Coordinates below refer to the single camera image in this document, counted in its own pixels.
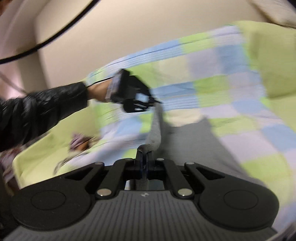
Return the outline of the black jacket left forearm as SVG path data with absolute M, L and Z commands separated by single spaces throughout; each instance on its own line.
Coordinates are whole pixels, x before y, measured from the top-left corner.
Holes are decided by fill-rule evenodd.
M 43 135 L 59 121 L 87 107 L 82 82 L 1 99 L 1 152 Z

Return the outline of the person's left hand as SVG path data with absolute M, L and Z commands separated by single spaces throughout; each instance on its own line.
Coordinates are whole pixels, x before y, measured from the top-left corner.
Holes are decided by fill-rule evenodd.
M 87 87 L 88 99 L 95 99 L 99 102 L 106 102 L 106 94 L 112 79 L 108 79 Z

